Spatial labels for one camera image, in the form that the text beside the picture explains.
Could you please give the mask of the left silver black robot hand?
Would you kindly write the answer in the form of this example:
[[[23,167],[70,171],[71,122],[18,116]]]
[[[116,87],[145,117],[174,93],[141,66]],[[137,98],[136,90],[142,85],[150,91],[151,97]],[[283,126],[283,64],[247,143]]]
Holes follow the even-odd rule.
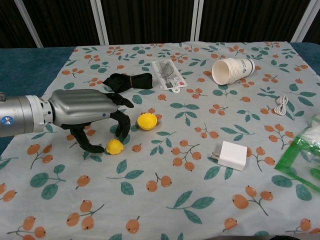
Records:
[[[93,122],[113,119],[118,122],[116,137],[126,138],[131,128],[128,115],[120,106],[133,108],[130,100],[118,93],[103,93],[95,89],[56,90],[48,99],[53,111],[53,124],[70,130],[79,146],[89,153],[103,153],[100,145],[92,145],[85,134],[85,127]]]

